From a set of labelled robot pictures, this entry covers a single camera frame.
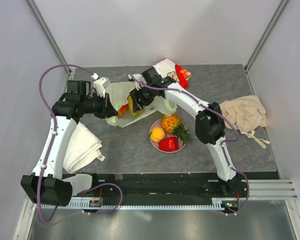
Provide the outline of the fake red bell pepper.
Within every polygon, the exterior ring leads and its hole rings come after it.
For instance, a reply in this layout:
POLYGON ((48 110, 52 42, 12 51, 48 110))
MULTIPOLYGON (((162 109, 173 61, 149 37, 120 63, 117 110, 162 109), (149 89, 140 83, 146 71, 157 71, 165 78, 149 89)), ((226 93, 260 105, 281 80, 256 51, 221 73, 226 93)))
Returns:
POLYGON ((158 143, 158 148, 164 152, 175 152, 179 149, 179 141, 175 136, 167 137, 158 143))

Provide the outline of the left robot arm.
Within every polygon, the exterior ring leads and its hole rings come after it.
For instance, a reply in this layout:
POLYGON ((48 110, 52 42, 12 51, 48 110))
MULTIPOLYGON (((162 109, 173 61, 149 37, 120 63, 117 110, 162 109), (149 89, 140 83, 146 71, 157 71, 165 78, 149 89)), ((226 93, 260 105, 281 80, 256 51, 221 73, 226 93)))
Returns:
POLYGON ((71 198, 84 192, 96 196, 100 185, 89 173, 63 178, 63 164, 71 137, 85 114, 99 119, 118 113, 110 102, 106 88, 110 80, 102 77, 94 83, 69 80, 67 91, 52 106, 50 130, 41 156, 29 175, 23 175, 20 184, 30 200, 37 205, 65 207, 71 198))

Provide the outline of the fake pineapple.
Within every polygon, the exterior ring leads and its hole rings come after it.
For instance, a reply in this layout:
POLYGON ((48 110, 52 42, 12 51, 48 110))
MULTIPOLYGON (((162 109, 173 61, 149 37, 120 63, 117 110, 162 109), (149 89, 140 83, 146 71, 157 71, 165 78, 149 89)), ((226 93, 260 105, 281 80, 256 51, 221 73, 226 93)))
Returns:
POLYGON ((192 141, 192 137, 189 135, 188 130, 185 129, 182 120, 175 113, 164 115, 160 120, 160 126, 166 133, 178 137, 184 144, 192 141))

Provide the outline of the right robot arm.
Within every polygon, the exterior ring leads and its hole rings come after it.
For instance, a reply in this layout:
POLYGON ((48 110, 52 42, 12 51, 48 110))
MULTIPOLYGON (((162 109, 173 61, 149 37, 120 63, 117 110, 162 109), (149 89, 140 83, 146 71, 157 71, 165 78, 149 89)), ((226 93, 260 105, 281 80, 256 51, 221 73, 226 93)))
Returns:
POLYGON ((225 122, 220 105, 208 103, 185 90, 170 76, 162 77, 154 67, 142 74, 142 81, 129 74, 130 82, 136 83, 136 89, 130 92, 134 108, 142 110, 149 106, 155 97, 163 97, 181 107, 195 120, 195 135, 205 144, 214 161, 219 181, 219 191, 225 197, 232 196, 240 185, 238 171, 235 169, 225 137, 225 122))

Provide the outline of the green avocado print plastic bag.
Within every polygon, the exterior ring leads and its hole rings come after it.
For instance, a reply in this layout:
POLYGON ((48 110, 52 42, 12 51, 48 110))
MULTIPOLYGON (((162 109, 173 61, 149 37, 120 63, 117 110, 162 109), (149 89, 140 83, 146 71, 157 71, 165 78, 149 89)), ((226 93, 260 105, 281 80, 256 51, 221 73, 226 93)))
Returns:
POLYGON ((111 83, 105 92, 109 94, 109 100, 113 108, 118 112, 117 116, 106 119, 108 125, 124 128, 155 112, 164 115, 172 115, 177 110, 177 105, 161 96, 156 96, 149 106, 142 110, 133 111, 133 102, 129 93, 136 88, 132 82, 111 83))

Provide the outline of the fake yellow pear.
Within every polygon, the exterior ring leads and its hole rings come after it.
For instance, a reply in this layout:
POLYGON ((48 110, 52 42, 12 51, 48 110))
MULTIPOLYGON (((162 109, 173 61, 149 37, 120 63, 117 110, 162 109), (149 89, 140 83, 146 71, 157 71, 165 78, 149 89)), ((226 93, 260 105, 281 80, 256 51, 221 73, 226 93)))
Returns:
POLYGON ((166 137, 166 132, 161 127, 153 127, 148 134, 148 139, 158 143, 166 137))

